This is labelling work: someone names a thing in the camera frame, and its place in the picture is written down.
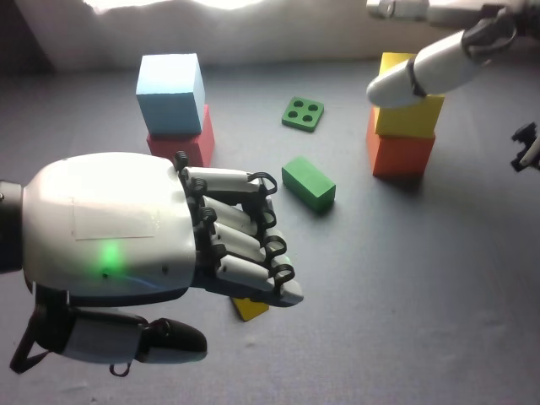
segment green light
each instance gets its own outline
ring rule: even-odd
[[[100,248],[98,271],[104,277],[123,273],[124,260],[118,240],[107,240]]]

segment green rectangular block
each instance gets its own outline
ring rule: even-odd
[[[287,127],[313,132],[321,120],[323,111],[324,105],[318,101],[293,97],[281,117],[281,123]]]
[[[284,185],[318,213],[329,208],[336,196],[336,185],[311,162],[299,156],[281,169]]]

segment gray table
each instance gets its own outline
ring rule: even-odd
[[[337,183],[317,217],[281,188],[279,228],[305,301],[238,320],[190,290],[132,308],[204,331],[201,363],[135,364],[128,378],[51,355],[8,369],[33,308],[22,275],[0,283],[2,404],[537,404],[540,173],[517,175],[510,135],[540,121],[537,63],[505,62],[451,93],[418,187],[370,174],[364,97],[376,63],[222,68],[204,74],[213,165],[265,170],[303,154]],[[0,176],[28,182],[77,154],[146,154],[134,73],[0,81]],[[282,127],[293,95],[326,111],[316,132]]]

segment red block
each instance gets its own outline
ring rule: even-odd
[[[432,138],[381,137],[375,133],[375,113],[371,109],[366,135],[373,176],[421,176],[435,142]]]
[[[154,139],[149,133],[146,142],[153,156],[167,158],[172,162],[175,153],[183,150],[189,158],[190,166],[210,167],[214,140],[208,105],[204,106],[202,132],[189,138],[186,137],[186,134],[182,134],[182,137],[182,139]]]

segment toy block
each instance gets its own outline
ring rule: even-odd
[[[383,53],[379,74],[413,56],[409,53]],[[444,101],[444,95],[428,95],[415,105],[400,108],[376,107],[375,133],[382,137],[432,138]]]
[[[375,109],[371,109],[366,135],[373,176],[421,176],[435,142],[431,138],[382,137],[375,132]]]
[[[197,55],[144,56],[138,73],[137,100],[153,135],[200,133],[204,86]]]
[[[324,112],[324,105],[317,101],[293,97],[287,110],[281,117],[281,123],[287,127],[313,132]]]
[[[155,139],[152,134],[146,138],[153,156],[169,159],[174,163],[175,153],[179,150],[186,152],[190,166],[210,167],[214,139],[212,121],[208,105],[204,106],[204,123],[202,132],[183,139]]]
[[[306,158],[299,156],[281,169],[284,185],[316,212],[329,208],[336,196],[336,185]]]
[[[253,318],[265,313],[270,309],[268,304],[263,302],[253,302],[249,298],[231,298],[235,305],[238,315],[242,318],[242,321],[248,322]]]

